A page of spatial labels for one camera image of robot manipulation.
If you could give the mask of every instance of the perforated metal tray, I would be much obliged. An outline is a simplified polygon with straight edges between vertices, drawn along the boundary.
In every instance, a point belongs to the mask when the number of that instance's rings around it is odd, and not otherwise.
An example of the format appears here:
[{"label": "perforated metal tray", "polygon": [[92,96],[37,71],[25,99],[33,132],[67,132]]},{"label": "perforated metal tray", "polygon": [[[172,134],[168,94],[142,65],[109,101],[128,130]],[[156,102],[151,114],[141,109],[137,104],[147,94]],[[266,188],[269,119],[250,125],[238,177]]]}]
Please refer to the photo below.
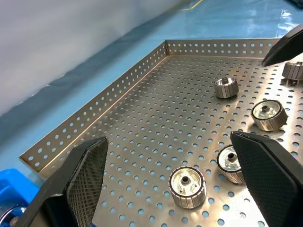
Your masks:
[{"label": "perforated metal tray", "polygon": [[[232,130],[243,130],[278,140],[302,163],[302,84],[281,84],[283,64],[260,65],[276,42],[165,41],[20,158],[46,179],[73,146],[108,136],[97,226],[267,226],[245,185],[224,179],[215,157]],[[214,82],[226,75],[240,91],[219,99]],[[281,101],[289,116],[278,132],[253,124],[250,111],[264,98]],[[170,195],[167,180],[180,165],[205,176],[207,199],[197,209]]]}]

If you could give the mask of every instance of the hole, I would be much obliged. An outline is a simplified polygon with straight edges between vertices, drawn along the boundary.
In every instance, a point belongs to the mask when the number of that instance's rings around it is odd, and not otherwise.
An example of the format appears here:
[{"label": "hole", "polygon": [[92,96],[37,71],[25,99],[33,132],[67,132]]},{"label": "hole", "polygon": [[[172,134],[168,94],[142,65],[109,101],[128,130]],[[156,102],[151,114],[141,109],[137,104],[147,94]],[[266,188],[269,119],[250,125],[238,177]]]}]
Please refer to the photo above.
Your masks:
[{"label": "hole", "polygon": [[155,221],[155,219],[156,219],[156,218],[155,218],[153,215],[151,215],[150,218],[149,218],[149,221],[150,221],[151,223],[153,223],[153,222]]},{"label": "hole", "polygon": [[264,227],[265,226],[263,221],[258,221],[258,225],[259,225],[259,227]]},{"label": "hole", "polygon": [[264,105],[264,106],[262,107],[262,112],[266,112],[267,108],[268,108],[268,106],[267,106],[267,105]]},{"label": "hole", "polygon": [[220,218],[220,219],[218,220],[218,225],[219,225],[219,226],[224,226],[224,224],[225,224],[224,220]]},{"label": "hole", "polygon": [[228,192],[227,194],[228,194],[229,197],[234,197],[235,196],[235,193],[233,193],[233,192]]},{"label": "hole", "polygon": [[297,156],[298,156],[298,153],[295,152],[295,151],[290,152],[290,154],[291,154],[293,157],[297,157]]},{"label": "hole", "polygon": [[228,154],[227,157],[228,157],[229,159],[232,159],[234,156],[235,156],[235,155],[234,155],[233,153],[230,153],[230,154]]},{"label": "hole", "polygon": [[243,212],[241,212],[241,213],[240,213],[240,217],[241,217],[241,218],[246,218],[246,214],[243,213]]},{"label": "hole", "polygon": [[208,202],[209,202],[210,204],[213,204],[213,203],[214,203],[214,199],[213,199],[213,198],[209,198],[209,199],[208,199]]},{"label": "hole", "polygon": [[229,210],[229,206],[227,204],[223,205],[223,210],[228,211]]},{"label": "hole", "polygon": [[175,214],[174,210],[169,210],[169,215],[173,216]]},{"label": "hole", "polygon": [[182,182],[183,183],[188,183],[189,178],[187,176],[182,177]]},{"label": "hole", "polygon": [[183,217],[183,218],[181,219],[181,221],[182,221],[183,223],[187,223],[187,222],[188,222],[188,219],[187,219],[186,217]]},{"label": "hole", "polygon": [[219,187],[219,186],[215,186],[215,187],[214,187],[214,190],[215,190],[216,192],[218,192],[218,191],[220,190],[220,187]]},{"label": "hole", "polygon": [[109,209],[109,212],[115,213],[115,212],[116,212],[116,209],[112,207],[111,209]]},{"label": "hole", "polygon": [[203,216],[204,218],[208,218],[208,217],[209,217],[209,213],[208,213],[207,211],[203,211],[203,212],[202,212],[202,216]]}]

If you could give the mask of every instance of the white plastic sheet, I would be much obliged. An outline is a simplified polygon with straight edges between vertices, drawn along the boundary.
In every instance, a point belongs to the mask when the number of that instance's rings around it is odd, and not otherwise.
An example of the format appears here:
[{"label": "white plastic sheet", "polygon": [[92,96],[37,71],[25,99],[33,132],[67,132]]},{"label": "white plastic sheet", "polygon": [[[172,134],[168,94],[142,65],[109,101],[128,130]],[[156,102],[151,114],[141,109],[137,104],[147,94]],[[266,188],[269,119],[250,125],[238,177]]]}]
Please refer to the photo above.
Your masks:
[{"label": "white plastic sheet", "polygon": [[178,2],[0,1],[0,115]]}]

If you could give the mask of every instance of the reflective metal surface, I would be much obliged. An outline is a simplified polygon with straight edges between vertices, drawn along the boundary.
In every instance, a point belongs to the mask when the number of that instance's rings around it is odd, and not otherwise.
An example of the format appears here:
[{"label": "reflective metal surface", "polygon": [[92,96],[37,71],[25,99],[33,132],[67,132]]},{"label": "reflective metal surface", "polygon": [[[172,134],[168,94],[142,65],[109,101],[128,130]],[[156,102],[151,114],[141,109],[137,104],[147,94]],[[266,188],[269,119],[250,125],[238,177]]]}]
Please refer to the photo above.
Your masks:
[{"label": "reflective metal surface", "polygon": [[252,114],[259,119],[268,119],[274,117],[279,111],[279,103],[268,100],[256,105]]},{"label": "reflective metal surface", "polygon": [[277,131],[286,124],[288,115],[277,100],[263,100],[251,111],[255,124],[263,131]]},{"label": "reflective metal surface", "polygon": [[303,79],[303,65],[301,61],[297,63],[286,62],[282,76],[287,79],[302,80]]},{"label": "reflective metal surface", "polygon": [[223,77],[214,83],[214,90],[218,98],[229,98],[239,92],[236,78]]},{"label": "reflective metal surface", "polygon": [[172,174],[170,183],[179,195],[192,196],[198,192],[202,179],[195,170],[182,168]]},{"label": "reflective metal surface", "polygon": [[182,208],[197,208],[205,201],[205,179],[193,167],[181,166],[175,169],[169,176],[168,185],[175,203]]},{"label": "reflective metal surface", "polygon": [[233,146],[226,147],[219,153],[219,165],[226,171],[238,171],[241,169],[237,154]]},{"label": "reflective metal surface", "polygon": [[[283,64],[261,68],[268,44],[274,44],[275,40],[167,43],[178,46],[176,50],[181,49],[183,54],[186,50],[186,56],[177,52],[178,55],[162,59],[160,55],[159,65],[134,81],[135,86],[126,89],[127,93],[117,102],[109,102],[114,98],[110,90],[115,88],[109,87],[106,92],[110,95],[102,92],[34,145],[22,159],[47,177],[52,173],[52,168],[48,167],[60,166],[71,147],[83,140],[106,135],[110,146],[105,186],[94,216],[97,226],[180,226],[185,222],[194,227],[267,226],[246,186],[234,185],[224,178],[216,157],[219,150],[231,143],[230,132],[243,130],[278,140],[302,163],[303,147],[299,146],[303,125],[302,85],[284,87],[280,84]],[[196,46],[195,43],[200,45],[198,52],[190,46],[184,47],[185,44]],[[211,53],[202,49],[202,43],[212,44]],[[254,43],[254,53],[258,54],[250,53],[245,57],[243,53],[241,58],[237,57],[235,51],[243,52],[243,43]],[[226,55],[214,44],[223,44]],[[240,90],[235,97],[219,99],[214,94],[214,83],[226,75],[237,78]],[[250,117],[253,106],[264,98],[281,100],[289,115],[287,125],[279,131],[263,132]],[[107,107],[111,108],[99,115],[97,107],[104,103],[110,103]],[[89,116],[95,114],[96,118],[87,123],[84,112]],[[52,148],[56,151],[50,165],[49,159],[44,160],[43,156],[52,154]],[[35,158],[32,162],[28,160],[30,156]],[[36,168],[35,160],[44,168]],[[169,192],[169,175],[181,165],[194,166],[205,177],[206,200],[193,210],[177,206]]]},{"label": "reflective metal surface", "polygon": [[14,227],[26,208],[26,205],[19,205],[10,201],[2,202],[0,204],[0,227]]},{"label": "reflective metal surface", "polygon": [[222,174],[232,183],[245,183],[238,156],[232,145],[228,145],[219,151],[217,165]]}]

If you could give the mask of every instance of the metal roller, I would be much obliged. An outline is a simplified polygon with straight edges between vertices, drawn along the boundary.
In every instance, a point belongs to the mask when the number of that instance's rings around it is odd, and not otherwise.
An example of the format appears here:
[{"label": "metal roller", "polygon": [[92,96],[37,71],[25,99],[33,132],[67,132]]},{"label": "metal roller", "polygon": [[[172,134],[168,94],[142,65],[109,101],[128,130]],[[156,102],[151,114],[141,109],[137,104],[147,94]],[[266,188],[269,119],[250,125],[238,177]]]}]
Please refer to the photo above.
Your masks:
[{"label": "metal roller", "polygon": [[202,173],[189,166],[181,166],[170,174],[169,189],[175,203],[185,209],[200,206],[206,198]]},{"label": "metal roller", "polygon": [[224,147],[217,156],[217,164],[227,180],[233,183],[245,183],[242,168],[232,145]]},{"label": "metal roller", "polygon": [[218,98],[229,98],[235,96],[239,92],[237,79],[235,77],[224,77],[216,81],[214,89]]},{"label": "metal roller", "polygon": [[256,104],[251,110],[256,125],[264,131],[275,131],[286,124],[287,114],[281,103],[276,100],[265,100]]},{"label": "metal roller", "polygon": [[303,79],[303,64],[301,61],[297,63],[285,63],[282,76],[287,79],[302,80]]},{"label": "metal roller", "polygon": [[26,210],[26,206],[12,201],[0,204],[0,227],[14,227],[20,216]]}]

